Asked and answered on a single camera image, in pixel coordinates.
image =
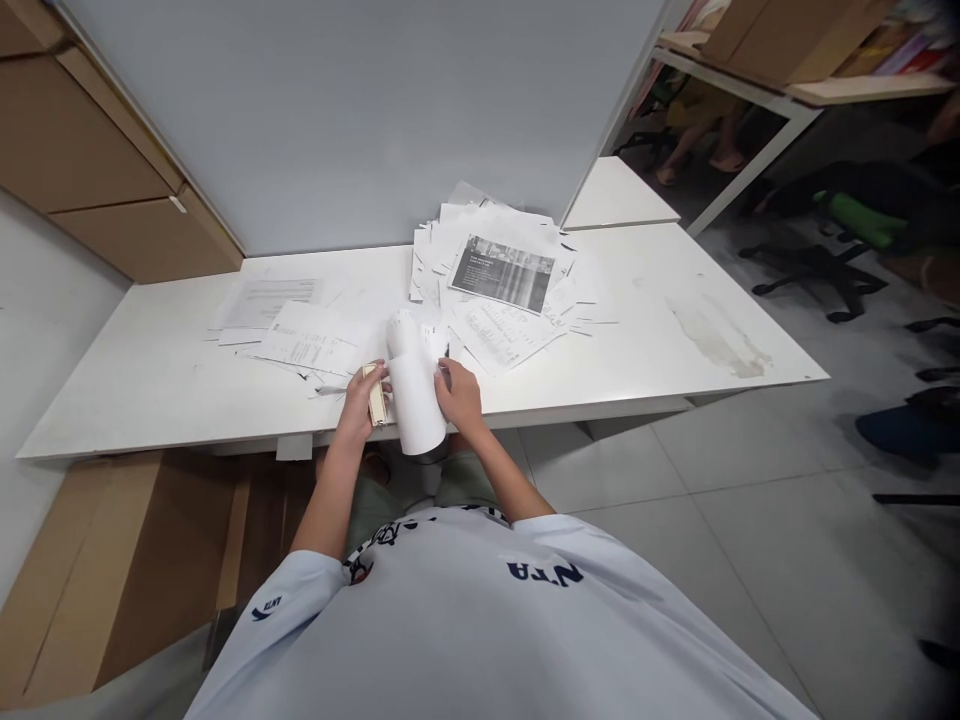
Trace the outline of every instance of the hand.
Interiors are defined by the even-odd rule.
[[[456,360],[440,358],[437,361],[450,376],[450,388],[444,373],[436,372],[433,384],[437,390],[437,402],[444,417],[457,426],[461,433],[483,427],[483,411],[480,408],[480,386],[477,377]]]
[[[340,422],[337,423],[335,439],[361,450],[373,432],[373,423],[370,422],[370,391],[377,384],[377,380],[388,374],[383,360],[374,362],[377,364],[376,370],[364,377],[363,368],[360,368],[350,380],[343,410],[340,411]],[[384,383],[383,390],[391,392],[392,388],[389,383]]]

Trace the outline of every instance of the white table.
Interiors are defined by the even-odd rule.
[[[590,169],[563,229],[591,230],[677,222],[680,216],[618,157],[602,157]]]
[[[682,412],[741,390],[826,373],[676,224],[571,234],[589,248],[621,322],[565,335],[493,379],[472,357],[494,428]],[[241,273],[342,278],[377,289],[384,317],[406,297],[411,247],[246,260]],[[181,445],[251,452],[283,435],[322,433],[335,397],[308,400],[298,376],[203,342],[236,274],[134,286],[30,434],[18,457]],[[601,423],[593,431],[608,434]],[[396,426],[376,439],[396,437]]]
[[[697,49],[706,42],[702,32],[665,33],[652,58],[714,87],[766,108],[786,118],[787,123],[758,152],[687,228],[693,237],[713,222],[800,134],[832,105],[893,100],[949,92],[955,85],[929,73],[892,77],[828,78],[816,83],[789,85],[782,91],[734,77],[705,64]]]

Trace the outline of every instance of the white desk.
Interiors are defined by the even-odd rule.
[[[492,427],[657,417],[744,389],[827,377],[677,225],[585,230],[567,241],[597,258],[622,320],[593,338],[567,334],[497,379],[467,356]],[[385,318],[406,297],[411,253],[400,246],[259,258],[241,272],[366,284],[379,289]],[[337,398],[308,400],[298,376],[201,340],[235,279],[131,288],[18,457],[178,445],[261,451],[275,448],[277,436],[333,429]],[[378,433],[396,437],[396,427]],[[263,442],[237,445],[251,440]]]
[[[618,157],[597,158],[563,229],[677,222],[680,216]]]

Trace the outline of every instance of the person's left hand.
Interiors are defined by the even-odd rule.
[[[370,421],[370,391],[373,390],[377,380],[386,377],[389,372],[383,360],[374,362],[377,364],[376,370],[364,377],[361,367],[350,380],[343,401],[343,410],[340,412],[340,422],[337,423],[335,440],[361,450],[370,438],[370,433],[373,432],[373,423]],[[393,391],[390,383],[383,384],[383,391]]]

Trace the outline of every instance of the white t-shirt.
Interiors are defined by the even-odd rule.
[[[343,564],[291,553],[187,713],[220,717],[813,715],[602,530],[432,508]]]

